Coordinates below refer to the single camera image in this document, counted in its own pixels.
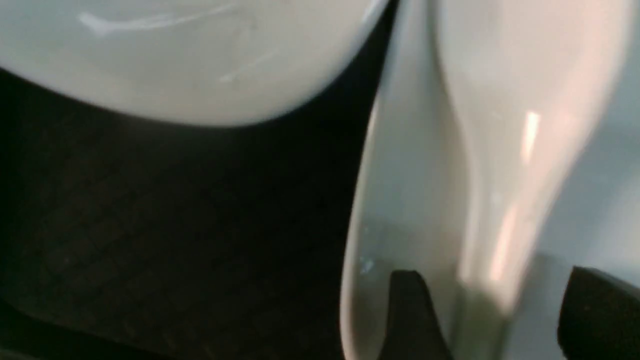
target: white ceramic surface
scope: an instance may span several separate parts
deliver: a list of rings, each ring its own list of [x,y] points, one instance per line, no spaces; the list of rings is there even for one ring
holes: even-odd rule
[[[633,7],[442,3],[438,53],[470,173],[456,359],[495,359],[540,227],[609,100]]]
[[[561,359],[555,331],[571,265],[640,286],[637,9],[633,1],[446,2],[441,81],[429,4],[401,3],[372,114],[342,283],[346,357],[376,359],[389,274],[416,269],[457,358],[492,356],[491,322],[500,329],[505,316],[513,322],[503,358]],[[442,36],[447,27],[454,38]],[[469,321],[477,309],[456,307],[469,290],[495,308],[479,327]]]
[[[0,67],[113,110],[201,125],[299,106],[387,0],[2,0]]]

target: dark textured surface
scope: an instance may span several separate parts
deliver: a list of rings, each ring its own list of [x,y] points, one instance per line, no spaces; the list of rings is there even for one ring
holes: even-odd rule
[[[0,295],[179,359],[338,359],[346,229],[388,13],[324,94],[241,129],[148,122],[0,72]]]
[[[575,267],[557,339],[574,359],[640,359],[640,290],[604,272]]]
[[[433,309],[431,293],[416,271],[391,273],[385,341],[378,360],[452,360]]]
[[[43,322],[0,300],[0,359],[171,360],[154,352]]]

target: white ceramic bowl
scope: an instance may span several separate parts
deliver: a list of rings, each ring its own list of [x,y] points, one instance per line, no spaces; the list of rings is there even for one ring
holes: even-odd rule
[[[387,0],[5,0],[0,67],[116,111],[233,126],[304,103]]]

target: ceramic spoon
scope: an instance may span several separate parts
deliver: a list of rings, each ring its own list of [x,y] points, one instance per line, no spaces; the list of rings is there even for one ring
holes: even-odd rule
[[[342,274],[347,360],[380,356],[394,270],[421,274],[451,332],[467,176],[434,52],[433,5],[400,1],[369,121]]]
[[[540,227],[609,98],[633,6],[442,1],[438,51],[470,174],[458,360],[499,357]]]
[[[0,67],[137,116],[249,124],[333,81],[386,2],[2,0]]]

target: white porcelain spoon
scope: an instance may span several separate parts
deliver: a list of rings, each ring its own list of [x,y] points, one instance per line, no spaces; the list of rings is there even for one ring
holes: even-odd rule
[[[457,360],[499,358],[539,230],[623,62],[633,7],[441,2],[438,52],[470,174]]]
[[[387,0],[2,0],[0,67],[76,99],[238,126],[303,104]]]

